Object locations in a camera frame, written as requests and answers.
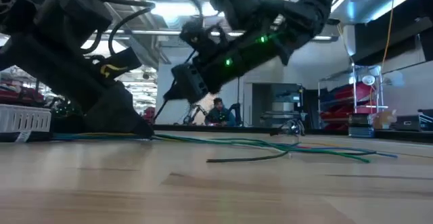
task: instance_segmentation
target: person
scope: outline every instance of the person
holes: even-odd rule
[[[224,107],[223,100],[221,98],[214,99],[214,108],[209,111],[204,119],[206,125],[218,124],[221,126],[234,127],[235,117],[234,115]]]

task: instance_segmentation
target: plastic bin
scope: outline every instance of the plastic bin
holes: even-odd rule
[[[49,132],[49,109],[0,104],[0,133]]]

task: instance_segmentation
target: metal frame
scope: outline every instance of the metal frame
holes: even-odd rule
[[[373,69],[378,69],[378,73],[379,73],[379,75],[375,76],[376,77],[375,86],[377,89],[375,90],[374,93],[375,93],[376,105],[375,106],[358,106],[357,83],[359,81],[359,71],[361,71],[361,70],[370,71]],[[320,117],[321,104],[322,104],[321,100],[320,100],[320,96],[321,96],[320,90],[321,90],[322,84],[326,83],[328,81],[337,81],[342,76],[347,76],[350,73],[352,73],[352,76],[355,79],[353,81],[353,106],[354,106],[354,112],[355,113],[358,112],[358,107],[376,108],[376,112],[381,112],[381,111],[384,111],[384,109],[388,108],[388,106],[384,105],[384,87],[383,87],[382,67],[379,65],[359,66],[359,65],[352,64],[351,68],[337,72],[337,73],[332,74],[332,75],[329,75],[328,77],[321,79],[318,82],[318,111],[319,111],[319,128],[320,129],[322,128],[322,123],[323,123],[323,121]]]

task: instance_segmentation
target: overhead duct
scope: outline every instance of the overhead duct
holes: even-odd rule
[[[111,14],[114,16],[114,19],[117,20],[117,22],[122,20],[122,17],[120,14],[109,4],[106,3],[106,7],[110,10]],[[134,40],[135,38],[129,37],[127,40],[122,40],[122,43],[128,43],[127,45],[132,46],[130,40]],[[140,59],[140,62],[146,66],[151,66],[152,68],[158,69],[158,59],[151,55],[149,49],[147,47],[143,47],[138,43],[135,44],[133,47],[134,52],[137,54],[138,58]]]
[[[131,9],[134,12],[138,12],[141,8],[131,6]],[[146,27],[158,28],[151,14],[140,15],[138,18],[143,22],[143,24]],[[150,47],[149,49],[147,49],[147,51],[150,52],[154,57],[157,57],[158,61],[162,60],[163,63],[170,64],[170,61],[167,59],[167,57],[160,51],[156,38],[152,38],[150,44],[147,44],[145,46]]]

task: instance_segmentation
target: desk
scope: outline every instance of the desk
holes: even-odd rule
[[[206,164],[208,158],[270,152],[161,141],[1,144],[0,223],[432,223],[432,146],[337,136],[301,139],[406,155],[370,156],[370,164],[298,153]]]

